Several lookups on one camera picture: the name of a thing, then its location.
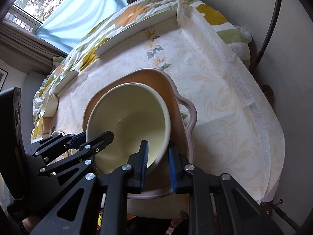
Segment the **white wall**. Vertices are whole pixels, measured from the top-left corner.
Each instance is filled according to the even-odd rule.
[[[260,49],[275,0],[202,0],[228,20],[245,26]],[[275,112],[285,135],[285,163],[280,181],[280,205],[302,225],[313,208],[313,23],[298,0],[282,0],[273,37],[256,78],[275,94]],[[286,235],[295,234],[278,215],[274,220]]]
[[[2,60],[0,60],[0,68],[8,72],[1,91],[15,86],[22,88],[27,76],[26,73],[11,67]]]
[[[44,75],[41,75],[34,71],[30,71],[23,85],[21,95],[21,132],[23,144],[25,147],[30,144],[30,135],[32,133],[32,130],[34,129],[34,124],[32,122],[32,101],[34,99],[35,93],[39,90],[45,78],[46,76]]]

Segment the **black device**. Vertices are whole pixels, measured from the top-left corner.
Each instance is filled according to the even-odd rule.
[[[100,202],[104,193],[100,234],[126,234],[128,193],[144,189],[148,142],[142,140],[139,152],[127,164],[110,174],[97,175],[95,155],[112,143],[107,131],[86,142],[86,133],[54,135],[22,147],[19,88],[0,93],[1,111],[7,128],[1,137],[0,172],[14,202],[7,210],[21,221],[30,214],[42,220],[31,232],[44,234],[95,234]],[[78,152],[56,163],[52,160],[75,148]],[[206,174],[179,154],[175,143],[168,146],[171,185],[176,194],[189,194],[189,234],[217,234],[212,200],[218,217],[219,234],[283,234],[267,213],[229,175]]]

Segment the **small white bowl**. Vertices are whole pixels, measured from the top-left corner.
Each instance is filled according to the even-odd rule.
[[[66,131],[62,130],[62,129],[59,129],[57,131],[54,131],[51,133],[51,136],[54,136],[54,135],[57,135],[57,134],[62,134],[63,136],[65,136],[67,133]]]
[[[52,118],[57,111],[57,107],[58,98],[53,93],[48,92],[43,99],[40,115],[43,118]]]
[[[114,140],[96,154],[97,169],[112,172],[139,151],[141,140],[147,140],[150,173],[166,152],[171,120],[157,91],[141,83],[125,83],[112,88],[97,102],[88,120],[86,139],[108,130],[114,133]]]

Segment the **blue gripper pad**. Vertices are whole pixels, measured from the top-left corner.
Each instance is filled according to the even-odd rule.
[[[173,151],[169,147],[168,149],[168,165],[170,169],[170,178],[171,178],[171,186],[173,188],[173,192],[177,192],[177,175],[176,175],[176,167],[175,167],[175,162],[174,162],[174,157],[173,157]]]
[[[148,165],[148,154],[149,154],[149,143],[146,141],[145,150],[144,150],[144,158],[143,158],[143,163],[141,166],[141,177],[140,177],[140,188],[141,189],[143,189],[145,187],[147,165]]]

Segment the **orange flower print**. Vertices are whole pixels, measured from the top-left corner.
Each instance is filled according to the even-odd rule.
[[[149,9],[149,6],[142,6],[141,4],[129,6],[120,16],[117,17],[115,20],[115,26],[122,25],[125,27],[135,21],[139,15],[146,13]]]
[[[56,69],[55,69],[55,74],[57,76],[59,76],[59,74],[61,73],[61,70],[63,69],[64,67],[64,63],[63,64],[60,64]]]

